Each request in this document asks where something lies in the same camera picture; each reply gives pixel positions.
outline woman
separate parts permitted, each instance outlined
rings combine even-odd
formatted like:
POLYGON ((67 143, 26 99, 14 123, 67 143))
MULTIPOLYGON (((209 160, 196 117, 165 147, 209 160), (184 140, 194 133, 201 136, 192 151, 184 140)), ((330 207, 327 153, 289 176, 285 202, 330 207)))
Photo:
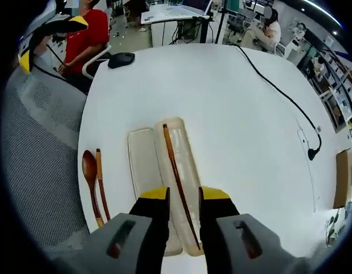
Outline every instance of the woman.
POLYGON ((266 19, 263 29, 260 30, 257 27, 248 28, 243 36, 240 43, 241 47, 248 47, 255 49, 253 40, 260 40, 266 49, 273 50, 281 39, 281 27, 278 23, 278 12, 272 9, 272 15, 266 19))
POLYGON ((295 38, 298 40, 302 40, 306 33, 306 26, 304 23, 298 23, 296 27, 292 29, 292 32, 295 35, 295 38))

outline black cable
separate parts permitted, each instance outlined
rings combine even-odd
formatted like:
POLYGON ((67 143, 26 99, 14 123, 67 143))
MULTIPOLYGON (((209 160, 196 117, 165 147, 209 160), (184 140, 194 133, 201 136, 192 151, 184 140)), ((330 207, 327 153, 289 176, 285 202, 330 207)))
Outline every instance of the black cable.
POLYGON ((272 83, 269 79, 267 79, 263 74, 261 74, 258 69, 255 67, 255 65, 252 63, 252 61, 249 59, 248 55, 245 53, 245 51, 238 45, 232 44, 232 46, 237 46, 242 53, 244 54, 244 56, 246 57, 246 59, 248 60, 248 62, 250 63, 250 65, 254 68, 254 70, 256 71, 256 73, 262 77, 266 82, 268 82, 271 86, 273 86, 280 94, 282 94, 285 98, 287 98, 294 106, 297 107, 298 110, 300 110, 300 112, 304 115, 304 117, 306 118, 306 120, 309 121, 310 125, 312 126, 312 128, 314 129, 315 133, 318 135, 318 139, 319 139, 319 146, 316 150, 313 150, 312 148, 308 149, 308 157, 310 160, 313 160, 315 155, 320 151, 320 148, 322 146, 322 138, 320 137, 319 132, 317 131, 317 128, 315 127, 315 125, 313 124, 313 122, 310 120, 310 118, 307 116, 307 114, 304 112, 304 110, 302 110, 302 108, 293 100, 291 99, 287 94, 285 94, 282 90, 280 90, 278 87, 276 87, 276 85, 274 83, 272 83))
POLYGON ((178 30, 178 23, 177 23, 177 26, 176 26, 175 32, 172 34, 172 41, 173 41, 173 39, 175 38, 175 34, 176 34, 177 30, 178 30))
POLYGON ((218 14, 219 14, 219 6, 217 7, 216 14, 215 14, 214 18, 216 18, 218 14))
POLYGON ((187 30, 185 30, 183 33, 181 33, 181 35, 179 37, 177 37, 175 40, 173 40, 171 43, 169 43, 169 45, 173 45, 174 43, 176 43, 178 40, 180 40, 187 32, 189 32, 190 30, 198 27, 198 26, 201 26, 202 23, 199 23, 198 25, 194 25, 192 27, 189 27, 187 30))
POLYGON ((42 73, 45 73, 45 74, 47 74, 47 75, 49 75, 49 76, 51 76, 51 77, 60 79, 60 80, 62 80, 62 81, 64 81, 64 82, 68 83, 68 81, 65 80, 64 78, 62 78, 62 77, 60 77, 60 76, 57 76, 57 75, 55 75, 55 74, 52 74, 52 73, 50 73, 50 72, 48 72, 48 71, 46 71, 46 70, 44 70, 43 68, 39 67, 39 66, 38 66, 37 64, 35 64, 35 63, 34 63, 34 67, 36 67, 36 68, 37 68, 39 71, 41 71, 42 73))
POLYGON ((209 22, 209 27, 211 29, 211 36, 212 36, 211 44, 214 44, 214 30, 212 29, 210 22, 209 22))
POLYGON ((54 51, 48 44, 46 44, 46 46, 47 46, 48 49, 55 55, 55 57, 58 59, 58 61, 60 61, 60 63, 61 63, 62 65, 64 65, 64 66, 67 67, 67 65, 64 64, 64 62, 60 59, 60 57, 55 53, 55 51, 54 51))
POLYGON ((197 37, 199 36, 199 30, 200 30, 200 27, 201 27, 201 23, 198 24, 198 26, 199 26, 199 28, 197 29, 197 33, 196 33, 195 38, 193 38, 191 41, 188 41, 186 44, 189 44, 189 43, 191 43, 191 42, 193 42, 193 41, 195 41, 197 39, 197 37))
POLYGON ((163 40, 164 40, 164 29, 165 29, 165 22, 163 24, 163 36, 162 36, 162 45, 163 45, 163 40))

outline cardboard box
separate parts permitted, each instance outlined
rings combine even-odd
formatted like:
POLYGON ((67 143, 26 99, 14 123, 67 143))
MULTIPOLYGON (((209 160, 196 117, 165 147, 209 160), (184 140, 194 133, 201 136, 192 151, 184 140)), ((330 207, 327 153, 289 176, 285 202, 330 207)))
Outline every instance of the cardboard box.
POLYGON ((337 185, 333 208, 344 207, 351 198, 352 185, 352 153, 343 150, 335 157, 337 161, 337 185))

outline white table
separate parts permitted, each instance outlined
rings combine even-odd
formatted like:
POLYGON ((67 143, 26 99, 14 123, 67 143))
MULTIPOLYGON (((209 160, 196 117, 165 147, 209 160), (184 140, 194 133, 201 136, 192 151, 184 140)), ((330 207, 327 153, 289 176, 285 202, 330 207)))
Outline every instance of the white table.
POLYGON ((256 13, 263 14, 265 12, 265 6, 262 6, 261 4, 257 4, 257 2, 255 2, 254 4, 252 3, 250 7, 248 6, 245 6, 245 7, 249 10, 254 10, 256 13))
MULTIPOLYGON (((221 22, 221 13, 218 13, 215 10, 212 10, 212 12, 214 13, 214 19, 209 23, 208 33, 205 41, 205 43, 209 43, 209 44, 215 42, 217 31, 219 28, 219 23, 221 22)), ((222 39, 224 38, 225 30, 227 28, 227 20, 228 20, 228 17, 224 17, 224 20, 222 22, 222 28, 220 30, 220 37, 219 37, 218 44, 222 44, 222 39)), ((173 41, 173 39, 176 38, 176 35, 172 37, 176 28, 177 28, 177 21, 151 24, 153 47, 162 46, 162 41, 164 46, 168 46, 173 41)), ((196 38, 195 41, 193 41, 192 43, 199 43, 200 36, 201 36, 201 29, 199 31, 199 37, 196 38)), ((184 43, 184 41, 181 39, 177 43, 184 43)))
POLYGON ((171 14, 172 9, 181 9, 180 6, 170 6, 169 4, 152 5, 149 7, 149 11, 141 14, 142 25, 150 25, 153 23, 175 21, 175 20, 187 20, 193 17, 203 17, 208 19, 208 15, 200 15, 194 11, 181 9, 182 14, 171 14))
MULTIPOLYGON (((135 202, 127 135, 164 118, 184 119, 201 184, 228 193, 280 236, 295 256, 311 255, 324 241, 335 194, 335 133, 319 97, 297 70, 267 53, 245 50, 259 70, 289 94, 322 128, 318 138, 299 111, 265 83, 231 46, 177 45, 135 53, 133 64, 101 64, 84 107, 78 144, 78 179, 90 232, 97 229, 81 172, 88 149, 102 151, 103 181, 111 216, 135 202)), ((102 216, 105 214, 100 202, 102 216)), ((165 257, 163 273, 205 273, 204 256, 165 257)))

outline wooden handle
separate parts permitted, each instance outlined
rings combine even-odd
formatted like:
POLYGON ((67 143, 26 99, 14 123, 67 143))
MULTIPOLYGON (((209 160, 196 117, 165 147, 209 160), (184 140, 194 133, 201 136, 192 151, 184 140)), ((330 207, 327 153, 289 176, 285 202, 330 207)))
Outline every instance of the wooden handle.
POLYGON ((103 227, 103 220, 102 220, 101 217, 100 218, 96 218, 96 221, 97 221, 98 227, 103 227))
POLYGON ((167 146, 168 156, 171 159, 174 159, 175 154, 173 153, 173 149, 172 149, 171 136, 169 135, 169 129, 166 124, 163 124, 163 134, 164 134, 165 144, 167 146))
POLYGON ((97 163, 97 177, 102 180, 102 162, 101 162, 101 150, 97 148, 96 150, 96 163, 97 163))
POLYGON ((100 187, 101 200, 103 204, 103 209, 105 210, 106 219, 108 221, 111 220, 110 213, 108 211, 105 189, 103 187, 103 179, 102 179, 102 162, 101 162, 101 150, 99 148, 96 149, 96 163, 97 163, 97 177, 98 177, 98 185, 100 187))
POLYGON ((94 214, 96 218, 101 217, 100 211, 97 206, 97 201, 96 201, 96 194, 94 190, 90 190, 91 193, 91 202, 92 202, 92 209, 94 210, 94 214))
POLYGON ((201 247, 200 247, 200 244, 199 244, 199 240, 197 239, 197 236, 196 236, 195 228, 193 227, 193 224, 192 224, 191 215, 190 215, 189 210, 188 210, 186 197, 185 197, 185 194, 184 194, 184 191, 183 191, 183 188, 182 188, 180 175, 178 173, 178 169, 177 169, 177 165, 176 165, 176 161, 175 161, 175 154, 173 153, 171 137, 169 135, 168 127, 167 127, 166 124, 163 124, 163 134, 164 134, 164 139, 165 139, 165 145, 167 146, 167 150, 168 150, 169 160, 171 161, 173 174, 174 174, 175 179, 176 179, 178 192, 179 192, 180 197, 181 197, 181 202, 182 202, 182 205, 183 205, 183 209, 185 211, 186 218, 187 218, 188 224, 190 226, 193 238, 195 239, 196 245, 197 245, 198 249, 201 250, 201 247))

